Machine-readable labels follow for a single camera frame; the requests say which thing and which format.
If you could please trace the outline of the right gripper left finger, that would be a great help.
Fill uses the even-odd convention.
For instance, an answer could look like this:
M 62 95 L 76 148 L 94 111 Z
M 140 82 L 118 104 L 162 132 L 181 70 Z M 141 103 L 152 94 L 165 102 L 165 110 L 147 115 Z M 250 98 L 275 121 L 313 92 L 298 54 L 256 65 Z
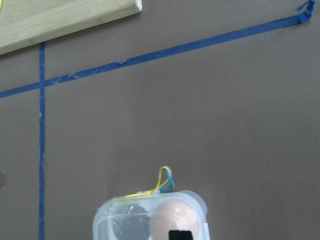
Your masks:
M 181 231 L 180 230 L 170 230 L 168 232 L 169 240 L 181 240 Z

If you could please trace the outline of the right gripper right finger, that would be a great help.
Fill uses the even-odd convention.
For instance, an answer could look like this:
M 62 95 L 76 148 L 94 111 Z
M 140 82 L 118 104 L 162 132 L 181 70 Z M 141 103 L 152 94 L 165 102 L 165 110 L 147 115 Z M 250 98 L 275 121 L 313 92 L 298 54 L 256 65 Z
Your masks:
M 180 231 L 181 240 L 193 240 L 193 233 L 190 230 L 181 230 Z

